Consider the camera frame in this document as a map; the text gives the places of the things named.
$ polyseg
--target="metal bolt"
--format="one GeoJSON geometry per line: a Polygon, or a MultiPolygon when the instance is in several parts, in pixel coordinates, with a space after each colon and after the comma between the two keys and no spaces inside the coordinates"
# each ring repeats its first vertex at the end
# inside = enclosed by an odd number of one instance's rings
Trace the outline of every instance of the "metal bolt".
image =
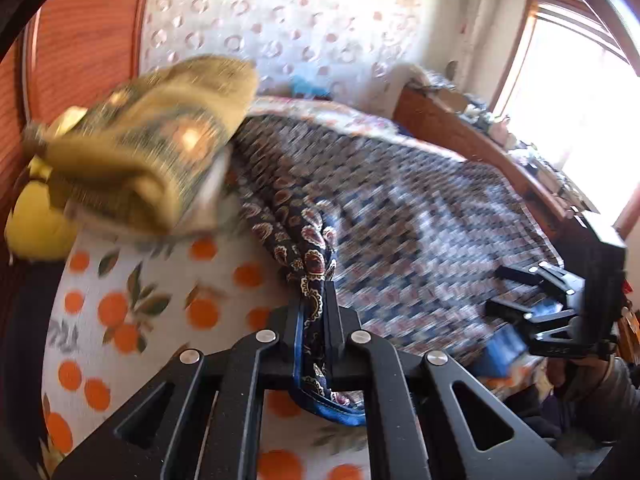
{"type": "Polygon", "coordinates": [[[440,350],[432,350],[427,354],[427,361],[432,365],[442,366],[449,360],[449,357],[444,352],[440,350]]]}
{"type": "Polygon", "coordinates": [[[255,335],[255,338],[261,343],[270,343],[271,341],[275,341],[276,333],[273,330],[260,330],[255,335]]]}
{"type": "Polygon", "coordinates": [[[185,350],[180,354],[180,361],[186,365],[192,365],[200,360],[200,352],[194,349],[185,350]]]}
{"type": "Polygon", "coordinates": [[[354,343],[364,345],[365,343],[371,341],[371,334],[366,330],[356,330],[351,334],[351,340],[354,343]]]}

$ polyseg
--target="blue trim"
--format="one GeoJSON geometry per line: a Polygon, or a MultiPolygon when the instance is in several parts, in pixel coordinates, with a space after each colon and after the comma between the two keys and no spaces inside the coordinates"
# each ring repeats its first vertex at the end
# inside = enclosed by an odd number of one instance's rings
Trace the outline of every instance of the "blue trim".
{"type": "Polygon", "coordinates": [[[302,370],[302,325],[302,310],[300,310],[298,312],[296,340],[294,343],[293,381],[295,387],[289,391],[289,395],[300,408],[314,415],[345,426],[364,426],[366,424],[364,410],[341,406],[321,395],[302,389],[300,374],[302,370]]]}

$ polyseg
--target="bed sheet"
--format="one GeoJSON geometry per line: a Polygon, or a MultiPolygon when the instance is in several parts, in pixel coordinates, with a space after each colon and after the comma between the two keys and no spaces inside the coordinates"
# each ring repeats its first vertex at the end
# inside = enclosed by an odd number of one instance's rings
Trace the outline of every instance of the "bed sheet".
{"type": "MultiPolygon", "coordinates": [[[[251,114],[263,113],[309,118],[345,134],[462,160],[400,136],[391,121],[343,105],[259,98],[251,114]]],[[[196,237],[134,245],[79,234],[58,287],[44,354],[50,438],[42,443],[41,475],[50,476],[173,355],[184,348],[205,354],[229,348],[287,302],[277,266],[239,218],[238,197],[227,189],[221,200],[218,228],[196,237]]],[[[304,412],[286,392],[267,392],[263,417],[258,478],[370,478],[365,428],[304,412]]]]}

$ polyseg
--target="patterned blanket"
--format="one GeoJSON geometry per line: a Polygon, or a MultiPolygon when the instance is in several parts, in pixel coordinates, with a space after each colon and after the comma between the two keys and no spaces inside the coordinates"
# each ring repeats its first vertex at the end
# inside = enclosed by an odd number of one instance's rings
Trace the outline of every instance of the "patterned blanket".
{"type": "Polygon", "coordinates": [[[245,120],[233,143],[244,215],[305,299],[292,395],[319,415],[364,422],[324,380],[324,280],[398,349],[446,349],[465,363],[498,326],[482,317],[487,298],[537,297],[495,268],[560,262],[490,166],[273,115],[245,120]]]}

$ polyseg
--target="orange circle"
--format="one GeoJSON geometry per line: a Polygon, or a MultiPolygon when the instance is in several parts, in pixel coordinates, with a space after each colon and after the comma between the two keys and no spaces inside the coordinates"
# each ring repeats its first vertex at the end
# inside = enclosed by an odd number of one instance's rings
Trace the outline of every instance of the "orange circle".
{"type": "Polygon", "coordinates": [[[113,343],[123,354],[129,354],[138,347],[138,328],[131,323],[123,323],[113,333],[113,343]]]}
{"type": "Polygon", "coordinates": [[[127,317],[129,301],[122,292],[110,292],[100,300],[98,319],[108,328],[114,328],[124,322],[127,317]]]}
{"type": "Polygon", "coordinates": [[[72,290],[65,295],[65,311],[68,314],[77,314],[84,305],[84,295],[79,290],[72,290]]]}
{"type": "Polygon", "coordinates": [[[71,452],[74,446],[74,439],[71,435],[71,429],[66,420],[59,413],[49,413],[47,417],[47,432],[56,446],[62,453],[71,452]]]}
{"type": "Polygon", "coordinates": [[[85,272],[89,266],[89,253],[86,251],[76,252],[69,260],[69,270],[73,272],[85,272]]]}
{"type": "Polygon", "coordinates": [[[76,391],[82,383],[82,372],[75,361],[64,361],[58,368],[60,385],[70,392],[76,391]]]}
{"type": "Polygon", "coordinates": [[[103,412],[111,403],[111,390],[100,379],[88,379],[84,384],[86,403],[96,412],[103,412]]]}
{"type": "Polygon", "coordinates": [[[271,309],[264,306],[257,306],[252,308],[249,313],[244,317],[247,325],[251,327],[251,330],[257,332],[267,327],[267,321],[269,320],[269,314],[271,309]]]}
{"type": "Polygon", "coordinates": [[[329,471],[326,480],[364,480],[364,475],[361,467],[340,464],[329,471]]]}
{"type": "Polygon", "coordinates": [[[254,287],[263,282],[262,269],[258,264],[246,263],[234,270],[234,282],[237,286],[254,287]]]}
{"type": "Polygon", "coordinates": [[[274,390],[267,394],[267,406],[281,418],[291,418],[300,414],[302,410],[293,402],[288,392],[284,390],[274,390]]]}
{"type": "Polygon", "coordinates": [[[197,239],[191,244],[189,256],[192,260],[212,260],[218,254],[218,247],[210,236],[197,239]]]}
{"type": "Polygon", "coordinates": [[[260,454],[258,474],[262,480],[302,480],[302,462],[291,451],[275,449],[260,454]]]}
{"type": "Polygon", "coordinates": [[[196,298],[187,309],[187,318],[194,328],[213,328],[217,325],[220,313],[218,306],[211,300],[196,298]]]}

